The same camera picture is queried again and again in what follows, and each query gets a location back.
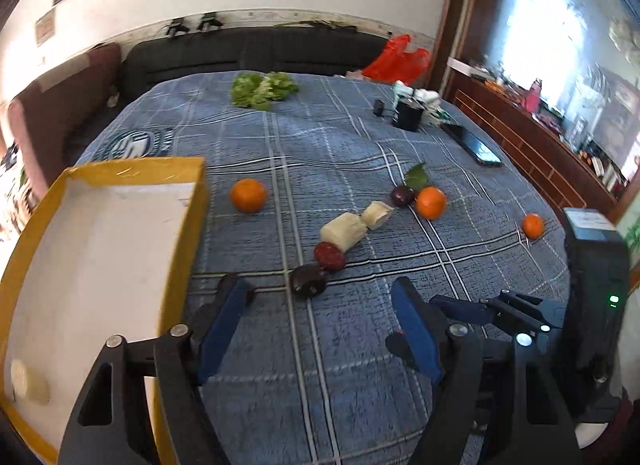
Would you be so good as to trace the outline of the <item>orange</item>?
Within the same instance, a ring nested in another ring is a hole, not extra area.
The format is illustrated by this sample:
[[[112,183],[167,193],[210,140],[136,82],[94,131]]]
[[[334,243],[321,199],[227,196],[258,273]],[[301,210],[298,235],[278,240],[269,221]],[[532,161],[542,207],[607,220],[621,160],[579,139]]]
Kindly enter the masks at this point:
[[[232,205],[241,213],[255,214],[262,210],[268,198],[264,184],[252,178],[236,181],[230,192]]]
[[[416,211],[427,220],[435,220],[444,214],[447,196],[436,187],[426,187],[416,196]]]
[[[529,240],[537,240],[544,234],[544,219],[538,214],[526,214],[523,217],[521,227]]]

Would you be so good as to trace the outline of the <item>dark plum with leaf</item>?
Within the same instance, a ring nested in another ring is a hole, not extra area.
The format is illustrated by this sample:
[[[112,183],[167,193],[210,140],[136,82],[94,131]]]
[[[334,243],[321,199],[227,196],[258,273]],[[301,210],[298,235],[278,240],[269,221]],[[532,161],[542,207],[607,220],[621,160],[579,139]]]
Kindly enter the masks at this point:
[[[390,200],[399,208],[410,206],[416,199],[416,192],[408,186],[401,185],[393,188],[390,192]]]

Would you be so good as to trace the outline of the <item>green leaf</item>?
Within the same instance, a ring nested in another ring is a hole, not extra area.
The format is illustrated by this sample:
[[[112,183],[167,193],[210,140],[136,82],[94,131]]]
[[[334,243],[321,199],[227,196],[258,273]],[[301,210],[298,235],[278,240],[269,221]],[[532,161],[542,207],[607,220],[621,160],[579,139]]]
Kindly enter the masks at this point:
[[[430,185],[425,163],[413,165],[404,176],[405,185],[413,192],[419,193]]]

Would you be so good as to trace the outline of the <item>red plum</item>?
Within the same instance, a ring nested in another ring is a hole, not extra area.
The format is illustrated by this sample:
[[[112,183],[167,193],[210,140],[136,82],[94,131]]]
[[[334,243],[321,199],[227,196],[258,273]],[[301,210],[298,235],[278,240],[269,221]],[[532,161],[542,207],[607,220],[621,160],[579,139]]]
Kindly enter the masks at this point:
[[[330,242],[320,242],[314,248],[314,258],[320,268],[326,272],[335,273],[345,268],[344,253]]]

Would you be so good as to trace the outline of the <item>round pale fruit slice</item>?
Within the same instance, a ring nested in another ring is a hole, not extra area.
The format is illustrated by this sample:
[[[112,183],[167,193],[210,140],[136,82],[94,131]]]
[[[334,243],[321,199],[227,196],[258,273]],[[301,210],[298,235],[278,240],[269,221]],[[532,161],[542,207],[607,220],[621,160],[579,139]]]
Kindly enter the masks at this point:
[[[11,384],[15,397],[39,405],[50,401],[50,387],[46,378],[20,359],[10,365]]]

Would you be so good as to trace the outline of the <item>yellow rimmed white tray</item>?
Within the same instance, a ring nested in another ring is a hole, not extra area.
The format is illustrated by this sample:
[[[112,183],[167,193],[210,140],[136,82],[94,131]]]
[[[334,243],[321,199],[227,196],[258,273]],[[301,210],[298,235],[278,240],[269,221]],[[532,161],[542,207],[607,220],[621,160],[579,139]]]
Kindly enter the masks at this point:
[[[181,320],[208,201],[192,156],[72,167],[37,206],[1,279],[1,407],[41,462],[58,459],[107,338],[153,338]],[[46,378],[47,405],[15,397],[13,359]]]

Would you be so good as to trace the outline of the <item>wooden sideboard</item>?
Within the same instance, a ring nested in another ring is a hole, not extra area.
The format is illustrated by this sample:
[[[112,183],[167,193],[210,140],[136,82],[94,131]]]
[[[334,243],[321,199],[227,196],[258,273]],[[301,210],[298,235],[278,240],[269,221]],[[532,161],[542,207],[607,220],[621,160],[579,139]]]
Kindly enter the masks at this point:
[[[471,66],[449,58],[448,68],[446,100],[499,144],[556,212],[594,208],[616,224],[630,211],[639,178],[624,178],[594,141],[575,151],[549,127],[547,116],[538,120],[474,76]]]

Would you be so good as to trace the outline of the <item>black smartphone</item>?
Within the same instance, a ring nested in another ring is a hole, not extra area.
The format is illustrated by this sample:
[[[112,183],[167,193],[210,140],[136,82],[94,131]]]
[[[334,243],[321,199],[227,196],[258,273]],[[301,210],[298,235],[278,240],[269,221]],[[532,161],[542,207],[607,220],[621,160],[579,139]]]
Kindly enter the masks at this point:
[[[503,165],[498,156],[465,127],[457,124],[442,124],[440,129],[454,139],[476,164],[487,167],[500,167]]]

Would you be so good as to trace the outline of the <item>blue plaid table cloth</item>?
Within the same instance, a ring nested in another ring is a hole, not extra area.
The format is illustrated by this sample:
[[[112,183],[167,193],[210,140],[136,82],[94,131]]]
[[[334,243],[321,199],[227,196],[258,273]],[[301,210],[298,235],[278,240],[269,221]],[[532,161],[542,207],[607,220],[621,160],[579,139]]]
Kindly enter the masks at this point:
[[[201,394],[235,464],[401,464],[431,414],[425,377],[385,348],[398,277],[424,297],[504,289],[565,299],[564,231],[510,163],[483,167],[436,127],[373,114],[382,85],[299,75],[265,111],[230,73],[165,82],[122,109],[80,162],[201,156],[209,210],[186,310],[219,279],[255,286]]]

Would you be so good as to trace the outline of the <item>black cup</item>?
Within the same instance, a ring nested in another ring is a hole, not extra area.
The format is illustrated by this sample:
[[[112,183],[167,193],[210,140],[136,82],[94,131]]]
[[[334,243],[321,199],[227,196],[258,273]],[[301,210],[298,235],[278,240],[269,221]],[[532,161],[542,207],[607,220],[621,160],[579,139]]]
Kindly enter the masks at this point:
[[[392,125],[406,132],[415,133],[421,125],[425,109],[413,98],[400,98],[396,104]]]

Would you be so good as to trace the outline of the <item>white crumpled plastic bag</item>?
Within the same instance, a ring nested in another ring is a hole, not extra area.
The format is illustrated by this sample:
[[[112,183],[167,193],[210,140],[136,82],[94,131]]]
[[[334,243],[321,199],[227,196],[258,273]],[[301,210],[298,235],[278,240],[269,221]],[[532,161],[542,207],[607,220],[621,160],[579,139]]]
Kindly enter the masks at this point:
[[[410,87],[401,81],[396,81],[392,85],[392,90],[394,96],[394,115],[396,104],[400,98],[413,98],[419,101],[425,109],[420,127],[439,127],[442,126],[442,124],[456,124],[451,114],[442,107],[442,99],[440,99],[438,92],[424,88]]]

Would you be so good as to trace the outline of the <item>small black box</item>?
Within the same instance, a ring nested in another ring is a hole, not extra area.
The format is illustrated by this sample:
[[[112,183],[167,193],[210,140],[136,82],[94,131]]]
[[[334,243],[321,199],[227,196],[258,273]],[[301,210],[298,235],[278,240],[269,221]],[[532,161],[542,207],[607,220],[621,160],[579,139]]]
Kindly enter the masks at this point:
[[[375,116],[383,116],[385,112],[384,102],[380,99],[376,99],[373,103],[372,112]]]

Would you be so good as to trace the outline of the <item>red plastic bag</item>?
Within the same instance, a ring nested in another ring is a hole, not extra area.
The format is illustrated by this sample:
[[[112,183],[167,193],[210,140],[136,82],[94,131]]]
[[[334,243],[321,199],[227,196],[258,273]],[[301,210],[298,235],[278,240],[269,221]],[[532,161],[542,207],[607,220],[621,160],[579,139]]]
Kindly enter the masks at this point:
[[[404,34],[388,40],[378,58],[362,69],[361,74],[379,83],[401,81],[411,86],[420,80],[429,64],[428,50],[414,46],[411,36]]]

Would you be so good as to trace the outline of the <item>green lettuce bunch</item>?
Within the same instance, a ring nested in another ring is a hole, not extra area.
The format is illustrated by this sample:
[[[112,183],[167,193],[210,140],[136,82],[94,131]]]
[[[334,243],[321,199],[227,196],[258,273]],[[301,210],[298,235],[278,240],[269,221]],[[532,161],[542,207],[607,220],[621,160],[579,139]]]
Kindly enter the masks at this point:
[[[231,104],[237,108],[268,111],[271,103],[282,101],[299,91],[286,73],[246,72],[235,77],[230,90]]]

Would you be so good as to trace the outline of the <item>black sofa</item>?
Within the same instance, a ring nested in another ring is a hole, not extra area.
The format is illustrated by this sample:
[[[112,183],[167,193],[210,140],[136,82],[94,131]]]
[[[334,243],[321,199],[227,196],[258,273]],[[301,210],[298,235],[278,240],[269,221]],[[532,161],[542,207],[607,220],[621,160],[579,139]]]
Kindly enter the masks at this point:
[[[386,40],[353,30],[243,28],[147,40],[120,68],[118,89],[127,101],[154,86],[198,73],[227,71],[344,75],[368,66]]]

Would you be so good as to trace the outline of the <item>small wall plaque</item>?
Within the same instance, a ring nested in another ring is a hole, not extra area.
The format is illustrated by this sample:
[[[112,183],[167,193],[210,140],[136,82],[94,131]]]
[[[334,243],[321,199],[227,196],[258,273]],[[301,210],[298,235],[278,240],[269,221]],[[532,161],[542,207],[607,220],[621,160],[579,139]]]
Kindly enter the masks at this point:
[[[35,24],[35,38],[37,46],[43,45],[55,34],[55,9],[50,9]]]

